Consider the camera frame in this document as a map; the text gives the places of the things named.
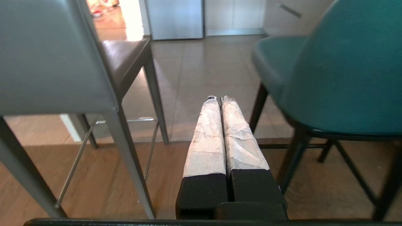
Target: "cabinet handle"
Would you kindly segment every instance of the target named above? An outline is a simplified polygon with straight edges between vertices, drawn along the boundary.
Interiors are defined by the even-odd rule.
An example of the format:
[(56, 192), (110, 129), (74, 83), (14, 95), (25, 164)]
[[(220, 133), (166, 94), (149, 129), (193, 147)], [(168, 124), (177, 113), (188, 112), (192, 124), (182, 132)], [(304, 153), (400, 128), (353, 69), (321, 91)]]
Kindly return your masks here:
[(277, 6), (278, 6), (279, 8), (281, 8), (281, 9), (285, 10), (286, 12), (288, 12), (288, 13), (294, 15), (294, 16), (297, 17), (297, 18), (301, 18), (301, 16), (302, 16), (301, 13), (299, 13), (298, 11), (296, 11), (296, 10), (290, 8), (289, 6), (287, 6), (287, 5), (285, 5), (285, 4), (277, 4)]

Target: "refrigerator door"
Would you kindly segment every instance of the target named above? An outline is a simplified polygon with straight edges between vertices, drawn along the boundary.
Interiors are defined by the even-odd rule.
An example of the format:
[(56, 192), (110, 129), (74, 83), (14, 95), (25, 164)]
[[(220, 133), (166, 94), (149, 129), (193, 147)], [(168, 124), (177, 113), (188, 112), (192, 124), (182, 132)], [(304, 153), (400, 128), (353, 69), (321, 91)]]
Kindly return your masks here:
[(147, 0), (153, 40), (204, 37), (203, 0)]

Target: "chair leg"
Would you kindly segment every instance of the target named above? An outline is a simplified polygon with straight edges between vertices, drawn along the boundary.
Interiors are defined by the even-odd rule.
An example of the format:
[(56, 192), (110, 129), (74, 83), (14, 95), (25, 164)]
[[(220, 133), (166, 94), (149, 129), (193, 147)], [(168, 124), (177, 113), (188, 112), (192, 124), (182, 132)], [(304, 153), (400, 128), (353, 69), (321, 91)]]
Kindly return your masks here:
[(67, 217), (61, 207), (55, 207), (56, 197), (2, 117), (0, 161), (50, 217)]
[[(90, 126), (89, 126), (88, 119), (86, 118), (85, 114), (78, 114), (77, 118), (80, 121), (80, 124), (84, 127), (85, 131), (88, 131)], [(94, 134), (92, 132), (89, 135), (89, 142), (91, 143), (91, 145), (94, 149), (99, 148), (98, 144), (96, 143)]]
[(317, 161), (320, 163), (323, 163), (329, 153), (329, 150), (331, 150), (332, 145), (334, 145), (334, 142), (332, 140), (327, 140), (325, 143), (325, 148), (322, 150), (320, 156), (318, 157)]
[(295, 130), (290, 147), (286, 152), (285, 159), (282, 162), (281, 169), (277, 175), (277, 182), (281, 187), (281, 191), (285, 194), (287, 187), (290, 184), (290, 180), (302, 159), (304, 150), (310, 141), (305, 133), (299, 130)]
[(394, 197), (402, 185), (402, 150), (399, 150), (394, 158), (394, 163), (388, 172), (388, 176), (381, 192), (380, 198), (375, 206), (373, 220), (384, 220)]
[(148, 60), (148, 62), (144, 65), (144, 70), (145, 70), (145, 75), (146, 75), (146, 78), (148, 81), (148, 87), (149, 87), (149, 90), (151, 93), (152, 102), (154, 103), (156, 117), (158, 118), (160, 132), (162, 134), (163, 142), (165, 144), (169, 144), (169, 137), (168, 137), (168, 132), (166, 129), (165, 115), (163, 113), (162, 100), (160, 98), (158, 79), (156, 77), (154, 59), (153, 59), (152, 55), (151, 55), (150, 59)]
[(139, 164), (137, 152), (135, 151), (134, 143), (131, 138), (130, 130), (121, 106), (119, 109), (120, 110), (118, 111), (104, 113), (103, 117), (105, 118), (109, 131), (119, 149), (121, 158), (131, 175), (131, 179), (134, 182), (139, 199), (144, 206), (148, 218), (155, 219), (154, 209)]
[(260, 83), (260, 88), (258, 89), (257, 97), (255, 98), (254, 107), (250, 118), (250, 129), (252, 133), (254, 133), (255, 128), (257, 127), (257, 123), (260, 119), (261, 112), (263, 111), (267, 96), (267, 89), (265, 88), (263, 83)]

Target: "chair seat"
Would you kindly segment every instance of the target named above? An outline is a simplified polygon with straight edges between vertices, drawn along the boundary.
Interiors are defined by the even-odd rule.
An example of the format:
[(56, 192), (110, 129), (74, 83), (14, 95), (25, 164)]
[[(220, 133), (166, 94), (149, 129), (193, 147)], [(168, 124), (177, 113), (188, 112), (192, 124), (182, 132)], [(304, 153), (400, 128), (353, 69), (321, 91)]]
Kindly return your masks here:
[(283, 86), (291, 74), (306, 37), (269, 37), (259, 40), (252, 52), (253, 63), (261, 82), (277, 105)]
[(122, 94), (126, 94), (141, 67), (149, 60), (151, 55), (150, 39), (140, 41), (114, 41), (102, 42), (113, 81)]

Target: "chair backrest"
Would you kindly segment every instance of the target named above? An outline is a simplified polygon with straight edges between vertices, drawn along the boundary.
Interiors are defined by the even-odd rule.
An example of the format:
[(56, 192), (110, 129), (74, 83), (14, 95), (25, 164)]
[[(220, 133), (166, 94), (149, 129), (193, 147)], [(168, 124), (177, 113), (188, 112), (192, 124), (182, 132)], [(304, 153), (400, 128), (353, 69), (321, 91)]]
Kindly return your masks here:
[(280, 105), (306, 125), (402, 134), (402, 1), (334, 2), (288, 82)]
[(85, 0), (2, 0), (0, 21), (0, 116), (117, 106)]

